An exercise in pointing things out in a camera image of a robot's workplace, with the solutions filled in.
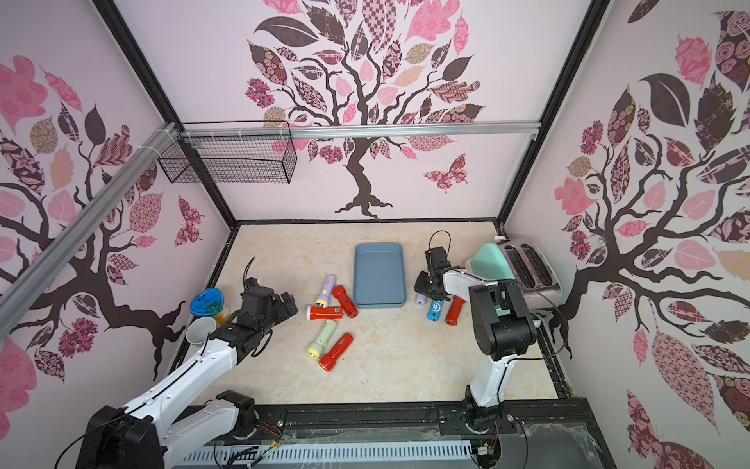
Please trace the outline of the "blue flashlight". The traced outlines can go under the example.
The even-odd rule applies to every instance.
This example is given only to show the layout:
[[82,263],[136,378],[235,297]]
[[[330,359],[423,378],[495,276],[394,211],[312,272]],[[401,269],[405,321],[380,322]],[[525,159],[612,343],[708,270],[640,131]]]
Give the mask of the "blue flashlight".
[[430,305],[427,319],[430,322],[438,322],[443,312],[443,301],[433,300]]

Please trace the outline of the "purple flashlight yellow rim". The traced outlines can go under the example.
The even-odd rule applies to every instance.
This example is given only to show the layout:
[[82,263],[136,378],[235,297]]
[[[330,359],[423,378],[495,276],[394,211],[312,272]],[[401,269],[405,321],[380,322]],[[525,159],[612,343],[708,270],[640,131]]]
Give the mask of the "purple flashlight yellow rim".
[[318,299],[316,299],[316,302],[314,303],[314,306],[318,308],[327,308],[330,303],[330,298],[332,296],[332,290],[336,287],[336,277],[334,275],[329,275],[326,277],[321,293],[318,295]]

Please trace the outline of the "pale green flashlight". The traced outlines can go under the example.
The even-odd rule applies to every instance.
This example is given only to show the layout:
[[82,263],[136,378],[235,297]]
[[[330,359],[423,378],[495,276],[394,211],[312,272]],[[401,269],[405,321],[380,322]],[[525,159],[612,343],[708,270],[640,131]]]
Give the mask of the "pale green flashlight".
[[307,349],[307,354],[310,358],[316,361],[321,358],[337,326],[338,324],[335,320],[327,320],[325,322],[320,333]]

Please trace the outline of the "red flashlight front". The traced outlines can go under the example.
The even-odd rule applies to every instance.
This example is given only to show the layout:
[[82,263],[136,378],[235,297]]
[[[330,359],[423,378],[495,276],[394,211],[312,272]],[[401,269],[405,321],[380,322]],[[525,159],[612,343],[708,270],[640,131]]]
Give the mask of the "red flashlight front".
[[332,371],[336,363],[341,359],[353,342],[354,337],[349,332],[344,333],[331,350],[320,358],[320,361],[318,362],[320,367],[326,372]]

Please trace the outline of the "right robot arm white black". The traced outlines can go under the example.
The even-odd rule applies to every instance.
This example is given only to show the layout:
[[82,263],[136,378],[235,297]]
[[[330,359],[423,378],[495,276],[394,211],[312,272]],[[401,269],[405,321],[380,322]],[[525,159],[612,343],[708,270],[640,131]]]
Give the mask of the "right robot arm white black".
[[498,244],[482,246],[466,267],[451,265],[442,246],[427,249],[425,257],[427,269],[419,273],[414,290],[416,302],[430,306],[427,319],[439,320],[445,302],[457,312],[470,308],[474,338],[484,360],[463,406],[467,426],[480,432],[503,417],[510,377],[536,342],[536,327],[511,258]]

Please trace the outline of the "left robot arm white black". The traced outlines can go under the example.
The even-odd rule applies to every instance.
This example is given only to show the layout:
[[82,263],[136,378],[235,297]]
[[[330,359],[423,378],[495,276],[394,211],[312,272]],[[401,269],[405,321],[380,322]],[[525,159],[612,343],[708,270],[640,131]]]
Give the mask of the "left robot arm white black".
[[225,391],[208,404],[195,400],[247,358],[261,355],[273,328],[297,315],[294,297],[246,279],[241,306],[207,334],[198,350],[160,383],[120,408],[103,406],[74,440],[78,468],[172,468],[209,442],[252,434],[255,402]]

